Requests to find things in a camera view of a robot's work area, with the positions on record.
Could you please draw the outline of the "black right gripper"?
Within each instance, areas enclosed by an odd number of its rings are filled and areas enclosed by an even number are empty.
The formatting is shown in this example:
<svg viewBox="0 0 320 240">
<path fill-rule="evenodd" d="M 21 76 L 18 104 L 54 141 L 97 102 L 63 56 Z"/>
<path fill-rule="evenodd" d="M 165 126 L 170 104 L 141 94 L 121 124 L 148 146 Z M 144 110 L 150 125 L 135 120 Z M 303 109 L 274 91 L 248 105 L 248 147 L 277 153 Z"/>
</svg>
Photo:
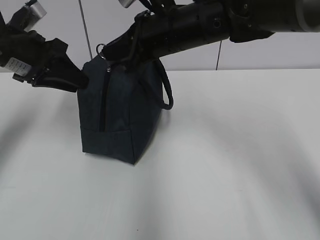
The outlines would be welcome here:
<svg viewBox="0 0 320 240">
<path fill-rule="evenodd" d="M 165 14 L 151 14 L 149 10 L 138 13 L 134 17 L 134 23 L 121 36 L 105 44 L 99 52 L 99 56 L 106 60 L 110 66 L 123 64 L 128 68 L 139 66 L 142 63 L 154 62 L 162 68 L 164 65 L 158 57 L 145 52 L 141 45 L 143 24 L 154 19 L 162 19 Z"/>
</svg>

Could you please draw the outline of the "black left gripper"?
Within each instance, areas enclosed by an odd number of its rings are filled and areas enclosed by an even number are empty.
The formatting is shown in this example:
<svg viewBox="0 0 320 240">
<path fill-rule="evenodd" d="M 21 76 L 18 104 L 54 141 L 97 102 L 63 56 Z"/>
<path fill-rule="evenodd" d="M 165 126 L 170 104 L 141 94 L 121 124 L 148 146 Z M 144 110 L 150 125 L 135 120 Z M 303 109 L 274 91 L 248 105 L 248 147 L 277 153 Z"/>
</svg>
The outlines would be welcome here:
<svg viewBox="0 0 320 240">
<path fill-rule="evenodd" d="M 0 66 L 19 82 L 72 93 L 86 88 L 89 78 L 67 56 L 67 48 L 58 38 L 46 40 L 33 29 L 9 27 L 0 17 Z"/>
</svg>

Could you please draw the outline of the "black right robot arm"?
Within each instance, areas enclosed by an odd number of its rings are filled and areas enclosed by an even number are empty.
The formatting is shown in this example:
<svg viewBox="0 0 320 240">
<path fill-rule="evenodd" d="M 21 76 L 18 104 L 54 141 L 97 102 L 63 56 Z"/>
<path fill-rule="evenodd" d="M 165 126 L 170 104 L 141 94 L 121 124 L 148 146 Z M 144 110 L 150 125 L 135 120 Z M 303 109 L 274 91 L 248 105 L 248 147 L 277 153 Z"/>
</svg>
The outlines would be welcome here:
<svg viewBox="0 0 320 240">
<path fill-rule="evenodd" d="M 118 38 L 104 45 L 102 58 L 132 66 L 204 45 L 245 43 L 275 33 L 317 33 L 317 0 L 144 0 L 145 11 Z"/>
</svg>

